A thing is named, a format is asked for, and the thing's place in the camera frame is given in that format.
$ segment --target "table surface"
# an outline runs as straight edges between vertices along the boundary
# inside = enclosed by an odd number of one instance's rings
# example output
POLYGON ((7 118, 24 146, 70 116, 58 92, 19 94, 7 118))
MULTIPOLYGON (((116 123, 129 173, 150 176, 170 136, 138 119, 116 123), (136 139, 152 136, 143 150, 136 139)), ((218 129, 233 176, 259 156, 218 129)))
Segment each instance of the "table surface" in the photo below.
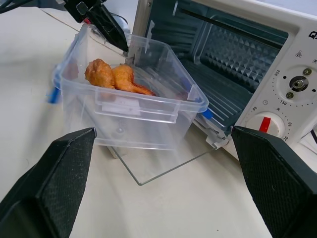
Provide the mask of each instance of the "table surface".
MULTIPOLYGON (((38 8, 0 15, 0 199, 62 135, 61 105, 46 103, 50 73, 76 31, 38 8)), ((238 162, 223 150, 138 186, 94 146, 72 238, 270 238, 238 162)))

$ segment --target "plastic container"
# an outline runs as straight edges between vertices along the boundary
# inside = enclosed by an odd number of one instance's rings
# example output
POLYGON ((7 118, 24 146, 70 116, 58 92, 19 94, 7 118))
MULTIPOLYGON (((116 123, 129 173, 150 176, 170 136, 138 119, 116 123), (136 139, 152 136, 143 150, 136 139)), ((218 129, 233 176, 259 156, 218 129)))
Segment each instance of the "plastic container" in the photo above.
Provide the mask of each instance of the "plastic container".
POLYGON ((54 71, 61 89, 67 132, 97 129, 95 142, 115 147, 172 150, 208 100, 169 45, 126 35, 128 55, 110 45, 93 26, 83 25, 54 71), (92 86, 84 72, 102 59, 111 67, 125 63, 134 81, 157 97, 92 86))

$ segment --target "fried chicken wing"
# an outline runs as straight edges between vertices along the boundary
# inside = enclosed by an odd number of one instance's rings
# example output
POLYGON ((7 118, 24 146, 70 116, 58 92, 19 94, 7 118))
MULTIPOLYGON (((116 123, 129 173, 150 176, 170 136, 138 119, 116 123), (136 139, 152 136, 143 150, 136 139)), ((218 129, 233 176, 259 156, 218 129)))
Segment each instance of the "fried chicken wing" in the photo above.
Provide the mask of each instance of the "fried chicken wing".
POLYGON ((116 89, 155 96, 154 92, 148 90, 144 86, 134 83, 133 69, 130 66, 122 64, 114 68, 112 71, 114 74, 114 86, 116 89))
POLYGON ((114 89, 114 75, 109 64, 102 59, 90 62, 85 71, 86 80, 94 86, 114 89))

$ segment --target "toaster oven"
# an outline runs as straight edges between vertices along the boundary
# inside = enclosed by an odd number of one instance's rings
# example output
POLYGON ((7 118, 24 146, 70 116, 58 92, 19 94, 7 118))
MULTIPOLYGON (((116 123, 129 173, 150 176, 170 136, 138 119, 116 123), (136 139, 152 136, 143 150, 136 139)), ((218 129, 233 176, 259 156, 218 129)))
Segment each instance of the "toaster oven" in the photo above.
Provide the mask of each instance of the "toaster oven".
POLYGON ((133 34, 172 47, 209 99, 194 123, 211 146, 234 151, 233 125, 291 147, 315 126, 316 23, 257 0, 140 0, 133 34))

